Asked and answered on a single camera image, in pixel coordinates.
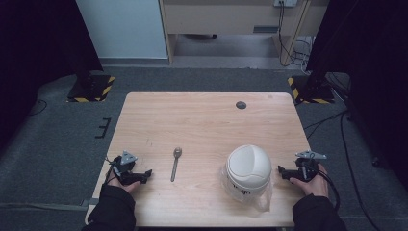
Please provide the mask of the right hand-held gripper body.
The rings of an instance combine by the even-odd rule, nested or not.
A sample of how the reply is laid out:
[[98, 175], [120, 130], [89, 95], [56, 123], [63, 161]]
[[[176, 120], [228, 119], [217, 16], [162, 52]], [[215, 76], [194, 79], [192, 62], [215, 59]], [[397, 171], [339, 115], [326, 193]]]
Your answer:
[[303, 182], [311, 181], [319, 172], [319, 160], [326, 160], [325, 154], [319, 154], [312, 150], [296, 153], [295, 164], [298, 167], [298, 179]]

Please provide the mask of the person's right hand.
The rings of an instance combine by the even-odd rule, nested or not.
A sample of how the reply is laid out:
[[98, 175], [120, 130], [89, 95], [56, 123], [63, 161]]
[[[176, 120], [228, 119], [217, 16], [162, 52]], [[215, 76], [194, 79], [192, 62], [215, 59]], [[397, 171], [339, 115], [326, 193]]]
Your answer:
[[306, 195], [313, 194], [314, 196], [324, 197], [328, 196], [328, 184], [327, 181], [321, 175], [317, 174], [309, 182], [303, 182], [299, 179], [292, 177], [290, 179], [290, 182], [298, 186], [300, 189], [302, 189]]

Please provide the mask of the white domed lidded bowl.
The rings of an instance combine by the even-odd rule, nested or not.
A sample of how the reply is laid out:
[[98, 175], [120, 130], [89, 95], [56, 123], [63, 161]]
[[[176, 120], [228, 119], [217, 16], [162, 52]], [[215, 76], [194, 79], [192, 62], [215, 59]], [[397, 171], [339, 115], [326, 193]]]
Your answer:
[[270, 157], [259, 146], [239, 146], [229, 155], [225, 167], [233, 189], [244, 196], [261, 193], [270, 182]]

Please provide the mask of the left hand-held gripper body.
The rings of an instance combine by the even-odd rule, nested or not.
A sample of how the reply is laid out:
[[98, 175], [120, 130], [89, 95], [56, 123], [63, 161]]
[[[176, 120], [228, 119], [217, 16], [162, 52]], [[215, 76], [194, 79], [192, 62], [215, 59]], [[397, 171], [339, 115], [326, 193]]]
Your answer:
[[136, 174], [132, 172], [137, 159], [127, 150], [124, 150], [121, 156], [114, 158], [114, 174], [122, 185], [131, 185], [138, 181]]

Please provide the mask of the wall power outlet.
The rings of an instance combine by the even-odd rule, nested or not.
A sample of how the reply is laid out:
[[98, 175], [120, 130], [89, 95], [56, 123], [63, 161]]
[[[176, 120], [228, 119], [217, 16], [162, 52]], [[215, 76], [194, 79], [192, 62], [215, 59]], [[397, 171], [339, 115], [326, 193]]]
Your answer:
[[274, 7], [294, 8], [297, 5], [297, 0], [274, 0]]

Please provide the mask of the clear plastic bag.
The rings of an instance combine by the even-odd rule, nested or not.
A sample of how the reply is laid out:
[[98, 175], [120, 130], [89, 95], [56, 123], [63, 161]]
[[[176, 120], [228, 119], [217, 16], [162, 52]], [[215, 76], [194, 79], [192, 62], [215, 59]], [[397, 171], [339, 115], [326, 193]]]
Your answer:
[[255, 195], [244, 196], [235, 191], [231, 183], [227, 179], [225, 165], [219, 170], [219, 180], [226, 193], [234, 200], [240, 202], [242, 205], [253, 207], [260, 213], [268, 212], [270, 210], [270, 201], [272, 198], [274, 184], [272, 173], [270, 176], [270, 182], [268, 183], [267, 187], [261, 193]]

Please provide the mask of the black striped stand base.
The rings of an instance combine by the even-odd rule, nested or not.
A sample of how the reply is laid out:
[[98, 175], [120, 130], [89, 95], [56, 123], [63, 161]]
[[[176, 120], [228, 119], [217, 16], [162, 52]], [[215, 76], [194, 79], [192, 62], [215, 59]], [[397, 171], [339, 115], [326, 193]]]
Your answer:
[[296, 104], [327, 104], [334, 102], [334, 95], [331, 92], [331, 87], [321, 80], [315, 80], [313, 76], [292, 76], [288, 79], [288, 83]]
[[71, 88], [67, 102], [100, 102], [104, 101], [111, 90], [114, 76], [90, 75], [87, 80], [77, 79]]

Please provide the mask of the light wooden cabinet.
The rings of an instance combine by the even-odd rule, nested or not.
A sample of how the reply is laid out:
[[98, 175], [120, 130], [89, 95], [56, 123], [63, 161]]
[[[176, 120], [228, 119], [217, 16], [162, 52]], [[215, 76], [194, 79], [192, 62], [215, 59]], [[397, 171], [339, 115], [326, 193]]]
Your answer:
[[282, 64], [292, 61], [295, 42], [314, 37], [330, 0], [297, 0], [294, 8], [274, 0], [159, 0], [167, 54], [179, 35], [272, 35]]

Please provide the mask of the dark curtain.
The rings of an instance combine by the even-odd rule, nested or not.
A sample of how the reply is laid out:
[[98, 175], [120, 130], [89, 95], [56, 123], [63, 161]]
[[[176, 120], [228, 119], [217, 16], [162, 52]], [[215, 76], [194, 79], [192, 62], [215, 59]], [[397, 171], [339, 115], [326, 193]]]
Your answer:
[[0, 149], [11, 140], [39, 88], [76, 75], [76, 48], [102, 68], [76, 0], [0, 0]]
[[408, 190], [408, 0], [329, 0], [307, 68], [350, 77], [351, 111]]

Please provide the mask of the white panel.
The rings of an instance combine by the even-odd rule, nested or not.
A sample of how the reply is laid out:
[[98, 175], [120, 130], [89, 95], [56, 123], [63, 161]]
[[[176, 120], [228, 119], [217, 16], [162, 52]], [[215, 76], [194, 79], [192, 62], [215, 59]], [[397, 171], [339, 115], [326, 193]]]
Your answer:
[[102, 59], [166, 60], [159, 0], [77, 0]]

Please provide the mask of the black stand pole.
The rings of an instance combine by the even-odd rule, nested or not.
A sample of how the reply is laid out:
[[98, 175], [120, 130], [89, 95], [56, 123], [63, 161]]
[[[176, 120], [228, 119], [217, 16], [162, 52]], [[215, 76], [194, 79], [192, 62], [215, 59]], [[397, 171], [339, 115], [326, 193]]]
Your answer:
[[326, 45], [319, 54], [315, 56], [314, 68], [306, 83], [307, 100], [329, 99], [331, 98], [330, 88], [324, 85], [327, 55], [330, 51], [330, 46]]
[[93, 53], [88, 49], [79, 47], [75, 49], [75, 55], [77, 80], [83, 89], [90, 89], [92, 86], [92, 79], [90, 77], [89, 62], [92, 59]]

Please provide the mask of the person's left hand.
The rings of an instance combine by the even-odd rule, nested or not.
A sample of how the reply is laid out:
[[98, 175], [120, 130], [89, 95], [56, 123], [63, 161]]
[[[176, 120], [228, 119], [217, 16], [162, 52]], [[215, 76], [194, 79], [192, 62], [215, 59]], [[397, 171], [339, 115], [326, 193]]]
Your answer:
[[108, 177], [107, 184], [109, 186], [119, 187], [128, 193], [133, 193], [140, 186], [140, 182], [134, 182], [130, 185], [122, 185], [112, 172]]

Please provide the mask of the metal spoon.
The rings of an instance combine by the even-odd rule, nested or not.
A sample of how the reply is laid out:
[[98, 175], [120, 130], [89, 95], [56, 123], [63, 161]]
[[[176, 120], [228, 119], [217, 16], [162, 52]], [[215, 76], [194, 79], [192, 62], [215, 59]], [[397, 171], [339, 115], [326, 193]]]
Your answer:
[[173, 168], [172, 168], [171, 177], [170, 177], [171, 182], [173, 182], [175, 180], [176, 170], [177, 170], [177, 166], [178, 166], [178, 160], [182, 156], [182, 152], [183, 152], [183, 150], [182, 150], [181, 147], [176, 147], [174, 149], [174, 151], [173, 151], [174, 162], [173, 162]]

